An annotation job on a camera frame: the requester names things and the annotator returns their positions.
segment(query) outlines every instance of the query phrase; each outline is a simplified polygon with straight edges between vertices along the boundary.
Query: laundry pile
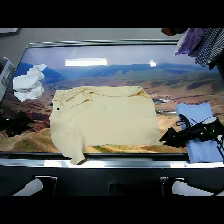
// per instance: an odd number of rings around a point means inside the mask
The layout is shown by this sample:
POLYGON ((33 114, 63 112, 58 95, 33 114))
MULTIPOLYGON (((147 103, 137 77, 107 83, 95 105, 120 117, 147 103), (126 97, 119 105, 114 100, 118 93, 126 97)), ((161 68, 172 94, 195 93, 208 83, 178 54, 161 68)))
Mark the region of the laundry pile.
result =
POLYGON ((223 28, 162 28, 167 36, 183 34, 174 54, 195 57, 195 63, 213 69, 224 55, 223 28))

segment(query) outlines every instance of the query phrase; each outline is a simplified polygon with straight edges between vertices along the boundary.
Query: checkered cloth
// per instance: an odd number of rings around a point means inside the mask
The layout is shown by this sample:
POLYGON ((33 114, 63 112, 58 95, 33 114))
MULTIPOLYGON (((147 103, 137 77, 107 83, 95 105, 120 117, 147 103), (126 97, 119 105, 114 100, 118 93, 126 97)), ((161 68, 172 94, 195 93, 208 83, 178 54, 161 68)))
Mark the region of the checkered cloth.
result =
POLYGON ((201 66, 206 66, 208 58, 212 52, 212 48, 223 28, 206 28, 204 40, 201 44, 199 54, 195 59, 195 63, 201 66))
POLYGON ((222 28, 212 48, 211 54, 208 58, 208 62, 216 60, 222 53, 223 49, 224 49, 224 29, 222 28))

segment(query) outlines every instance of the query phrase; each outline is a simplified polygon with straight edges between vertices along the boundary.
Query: gray surface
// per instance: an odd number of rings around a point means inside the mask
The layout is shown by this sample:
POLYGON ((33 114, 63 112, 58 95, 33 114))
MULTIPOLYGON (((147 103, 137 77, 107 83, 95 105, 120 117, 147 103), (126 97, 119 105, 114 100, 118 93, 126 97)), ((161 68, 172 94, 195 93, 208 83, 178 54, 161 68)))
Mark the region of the gray surface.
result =
POLYGON ((180 39, 182 35, 168 37, 161 28, 22 28, 16 36, 0 37, 0 57, 9 58, 14 65, 28 43, 69 40, 115 39, 180 39))

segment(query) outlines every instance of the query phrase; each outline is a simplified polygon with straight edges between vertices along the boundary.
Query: screen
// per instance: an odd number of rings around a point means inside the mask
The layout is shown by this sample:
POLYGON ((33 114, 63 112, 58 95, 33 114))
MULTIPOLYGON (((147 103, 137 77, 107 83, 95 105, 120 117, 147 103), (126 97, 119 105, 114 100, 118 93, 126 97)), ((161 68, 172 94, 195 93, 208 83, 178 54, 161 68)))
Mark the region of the screen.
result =
MULTIPOLYGON (((20 102, 12 83, 1 103, 1 114, 13 118, 19 111, 35 121, 33 127, 8 137, 0 132, 0 151, 55 152, 49 117, 56 90, 79 86, 140 86, 151 96, 161 136, 176 126, 178 103, 209 102, 213 114, 224 122, 224 82, 217 68, 209 70, 195 58, 174 56, 175 45, 74 46, 26 49, 15 76, 25 75, 34 65, 46 64, 41 80, 44 94, 20 102)), ((91 146, 87 153, 185 153, 187 148, 169 146, 91 146)))

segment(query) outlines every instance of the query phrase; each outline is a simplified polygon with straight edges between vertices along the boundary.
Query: blue cloth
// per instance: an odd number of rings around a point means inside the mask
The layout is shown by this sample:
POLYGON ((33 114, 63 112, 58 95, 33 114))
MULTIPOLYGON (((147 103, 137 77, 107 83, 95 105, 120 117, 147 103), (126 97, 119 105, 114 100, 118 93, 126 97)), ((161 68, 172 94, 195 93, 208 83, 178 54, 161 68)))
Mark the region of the blue cloth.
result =
MULTIPOLYGON (((202 103, 199 105, 180 103, 176 106, 177 114, 183 114, 190 121, 191 124, 195 125, 194 119, 197 123, 204 121, 205 119, 212 117, 212 109, 210 103, 202 103)), ((198 139, 190 140, 187 143, 188 155, 190 163, 199 162, 222 162, 223 158, 217 148, 217 142, 209 140, 201 142, 198 139)))

